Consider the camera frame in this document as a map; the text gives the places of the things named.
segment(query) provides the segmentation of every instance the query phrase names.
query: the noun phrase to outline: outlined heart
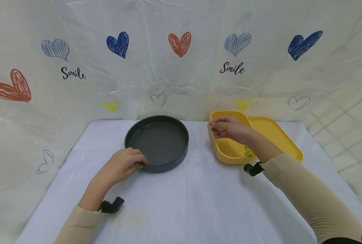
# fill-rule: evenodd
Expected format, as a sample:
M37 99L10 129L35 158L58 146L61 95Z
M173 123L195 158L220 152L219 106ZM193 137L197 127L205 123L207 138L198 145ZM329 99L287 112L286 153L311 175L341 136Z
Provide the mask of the outlined heart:
M190 46L191 38L192 35L189 31L182 35L181 41L174 33L170 33L168 36L170 47L178 57L183 57L186 54Z
M246 110L247 108L249 108L250 105L253 103L253 101L254 101L254 98L251 98L247 101L244 101L243 99L238 98L235 101L235 105L238 110L243 111L243 110Z
M67 61L67 56L70 53L70 48L62 39L55 39L53 42L49 40L41 41L41 49L48 57L58 57Z
M120 32L117 39L113 36L108 36L106 45L110 51L125 59L129 45L129 36L125 31Z
M299 57L301 57L319 40L322 34L323 31L316 31L305 40L302 35L295 36L288 47L288 52L292 56L292 59L294 59L294 61L299 59Z
M163 97L163 102L162 102L162 105L161 106L163 106L163 105L165 105L165 103L166 103L166 101L167 101L167 97L166 97L166 95L165 94L163 94L163 93L160 93L158 96L157 95L150 95L150 100L153 102L153 103L157 103L158 102L158 104L160 105L161 103L159 102L159 98L160 97Z
M103 108L106 108L110 112L115 112L119 110L119 102L117 102L116 100L113 100L110 103L101 102L101 106Z
M234 54L234 57L242 51L252 41L252 36L249 33L243 33L240 36L230 34L224 42L224 48Z
M297 97L291 97L288 99L288 106L293 110L299 110L307 106L311 102L311 98L304 96L299 99Z
M24 75L17 69L12 69L10 79L13 85L0 82L0 98L13 101L29 102L32 94Z
M45 163L40 165L40 167L36 170L36 174L38 174L38 175L50 170L52 168L52 165L54 164L54 155L49 150L43 151L43 159L44 159Z

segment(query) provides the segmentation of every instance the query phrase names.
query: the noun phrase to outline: dark gray pan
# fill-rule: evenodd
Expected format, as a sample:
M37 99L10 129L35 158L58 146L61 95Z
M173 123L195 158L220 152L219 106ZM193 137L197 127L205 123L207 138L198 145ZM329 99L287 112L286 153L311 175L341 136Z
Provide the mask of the dark gray pan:
M146 172L160 173L177 167L188 152L189 133L185 125L170 116L140 120L125 136L125 148L139 149L148 159Z

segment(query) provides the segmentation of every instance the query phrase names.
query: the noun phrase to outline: human hand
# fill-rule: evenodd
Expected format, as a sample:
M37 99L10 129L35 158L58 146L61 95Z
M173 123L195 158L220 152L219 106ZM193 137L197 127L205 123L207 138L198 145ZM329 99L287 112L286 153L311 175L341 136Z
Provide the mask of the human hand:
M247 145L258 132L233 116L220 116L209 122L214 129L215 138L230 138L240 144Z
M147 164L147 158L139 149L120 149L104 164L92 181L110 188L125 180L135 170L141 169L143 166L138 162Z

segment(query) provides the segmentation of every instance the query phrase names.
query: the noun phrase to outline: yellow plastic container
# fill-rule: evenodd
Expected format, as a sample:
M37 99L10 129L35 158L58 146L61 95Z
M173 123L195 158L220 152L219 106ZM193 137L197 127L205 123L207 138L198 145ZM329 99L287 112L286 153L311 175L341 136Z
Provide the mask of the yellow plastic container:
M297 162L302 161L302 153L276 122L268 118L252 118L239 111L214 111L211 120L219 116L234 116L247 126L263 134L281 151L291 155ZM248 164L256 159L255 154L245 145L229 138L216 139L212 135L216 156L224 164Z

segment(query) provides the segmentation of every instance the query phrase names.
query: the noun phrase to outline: forearm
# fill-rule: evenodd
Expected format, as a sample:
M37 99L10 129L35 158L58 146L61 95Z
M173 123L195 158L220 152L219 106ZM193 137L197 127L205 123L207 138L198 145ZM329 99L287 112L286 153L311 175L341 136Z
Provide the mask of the forearm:
M88 244L104 221L99 213L109 187L93 179L78 205L74 207L54 244Z
M250 147L262 163L268 162L269 160L283 154L276 145L257 131L253 131L252 134L248 136L248 141L249 143L247 146Z
M314 230L319 244L345 237L361 243L362 225L341 200L314 174L262 135L252 137L250 149L265 176L279 188Z
M108 185L97 181L94 177L79 201L78 206L87 211L98 211L109 189Z

